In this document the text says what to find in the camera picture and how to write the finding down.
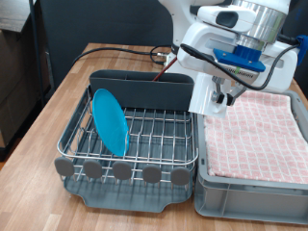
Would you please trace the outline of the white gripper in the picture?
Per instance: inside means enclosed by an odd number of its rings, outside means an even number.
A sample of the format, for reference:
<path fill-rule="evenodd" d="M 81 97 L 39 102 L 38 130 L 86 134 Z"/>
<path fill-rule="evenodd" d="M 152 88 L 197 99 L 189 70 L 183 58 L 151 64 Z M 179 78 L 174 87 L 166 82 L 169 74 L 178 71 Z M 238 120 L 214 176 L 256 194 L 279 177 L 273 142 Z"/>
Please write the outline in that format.
<path fill-rule="evenodd" d="M 180 44 L 177 59 L 184 68 L 214 76 L 211 100 L 221 104 L 222 78 L 249 89 L 287 90 L 297 67 L 297 53 L 297 47 L 280 41 L 264 45 L 219 27 L 194 23 Z M 227 93 L 227 105 L 233 106 L 245 91 L 243 85 L 233 87 Z"/>

